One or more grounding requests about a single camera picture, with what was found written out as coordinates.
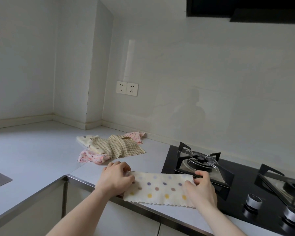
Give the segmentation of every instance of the white countertop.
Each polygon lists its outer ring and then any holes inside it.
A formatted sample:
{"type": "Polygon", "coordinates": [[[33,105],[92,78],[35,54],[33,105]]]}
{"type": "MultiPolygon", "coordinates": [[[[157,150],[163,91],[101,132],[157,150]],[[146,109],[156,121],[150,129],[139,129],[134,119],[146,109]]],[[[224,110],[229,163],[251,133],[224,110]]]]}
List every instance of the white countertop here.
{"type": "MultiPolygon", "coordinates": [[[[79,153],[85,148],[76,141],[76,137],[99,135],[108,138],[111,134],[122,135],[124,132],[107,127],[84,131],[54,121],[0,129],[0,173],[12,178],[11,182],[0,187],[0,215],[66,174],[96,184],[105,166],[92,162],[78,163],[79,153]]],[[[116,160],[126,161],[132,170],[160,173],[169,145],[146,138],[143,143],[140,146],[146,151],[145,154],[116,160]]],[[[145,206],[212,233],[195,209],[145,206]]],[[[228,218],[248,236],[278,235],[238,219],[228,218]]]]}

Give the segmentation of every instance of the forearm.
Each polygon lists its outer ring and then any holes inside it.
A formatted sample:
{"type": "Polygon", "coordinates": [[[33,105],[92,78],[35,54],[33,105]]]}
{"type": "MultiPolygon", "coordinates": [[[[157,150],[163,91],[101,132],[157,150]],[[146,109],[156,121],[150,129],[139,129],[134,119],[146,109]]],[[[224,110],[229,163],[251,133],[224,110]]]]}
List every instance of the forearm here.
{"type": "Polygon", "coordinates": [[[107,194],[94,190],[68,213],[47,236],[90,236],[109,200],[107,194]]]}
{"type": "Polygon", "coordinates": [[[199,210],[215,236],[246,236],[216,207],[207,206],[199,210]]]}

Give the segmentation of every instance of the wall socket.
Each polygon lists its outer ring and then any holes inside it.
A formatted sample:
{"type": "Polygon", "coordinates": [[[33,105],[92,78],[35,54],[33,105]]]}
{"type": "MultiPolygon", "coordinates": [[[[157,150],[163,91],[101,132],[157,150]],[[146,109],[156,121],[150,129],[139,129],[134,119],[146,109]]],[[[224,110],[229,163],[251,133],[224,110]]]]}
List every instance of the wall socket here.
{"type": "Polygon", "coordinates": [[[117,81],[116,93],[126,94],[126,90],[127,90],[127,82],[117,81]]]}
{"type": "Polygon", "coordinates": [[[133,95],[133,96],[137,96],[138,95],[138,84],[134,84],[134,83],[127,83],[127,95],[133,95]]]}

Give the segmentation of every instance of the stainless steel countertop edge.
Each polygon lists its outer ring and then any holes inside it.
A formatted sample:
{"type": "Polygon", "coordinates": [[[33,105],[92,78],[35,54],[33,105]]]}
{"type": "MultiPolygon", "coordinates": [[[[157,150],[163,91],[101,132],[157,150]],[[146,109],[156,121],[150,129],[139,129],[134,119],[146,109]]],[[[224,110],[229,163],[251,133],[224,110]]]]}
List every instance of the stainless steel countertop edge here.
{"type": "MultiPolygon", "coordinates": [[[[48,186],[39,190],[38,192],[30,196],[29,198],[23,200],[16,206],[12,207],[10,210],[6,211],[4,214],[0,215],[0,227],[4,226],[6,223],[8,223],[13,218],[15,218],[16,216],[18,216],[19,214],[27,210],[29,207],[34,205],[40,199],[42,199],[51,191],[55,190],[61,185],[64,185],[63,200],[66,201],[67,187],[65,182],[68,182],[69,184],[72,184],[88,192],[92,192],[95,189],[95,185],[87,181],[84,181],[70,174],[64,175],[60,177],[59,179],[55,180],[54,182],[52,182],[51,184],[49,184],[48,186]]],[[[121,197],[118,197],[118,196],[112,197],[110,201],[190,236],[213,235],[209,232],[196,228],[192,225],[186,224],[185,222],[179,221],[175,218],[162,214],[142,204],[130,203],[130,202],[124,201],[121,197]]],[[[63,211],[65,212],[65,210],[66,210],[66,202],[63,202],[63,211]]]]}

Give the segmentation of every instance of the cabinet door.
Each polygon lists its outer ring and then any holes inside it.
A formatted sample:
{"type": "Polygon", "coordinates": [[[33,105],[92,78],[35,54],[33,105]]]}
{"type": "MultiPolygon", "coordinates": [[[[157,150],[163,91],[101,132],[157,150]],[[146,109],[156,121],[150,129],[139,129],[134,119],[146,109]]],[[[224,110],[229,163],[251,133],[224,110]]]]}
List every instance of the cabinet door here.
{"type": "MultiPolygon", "coordinates": [[[[69,184],[67,213],[89,194],[69,184]]],[[[109,201],[98,222],[94,236],[157,236],[159,226],[160,223],[109,201]]]]}
{"type": "Polygon", "coordinates": [[[174,230],[166,225],[161,224],[158,236],[188,236],[180,231],[174,230]]]}
{"type": "Polygon", "coordinates": [[[63,185],[0,228],[0,236],[45,236],[61,219],[63,185]]]}

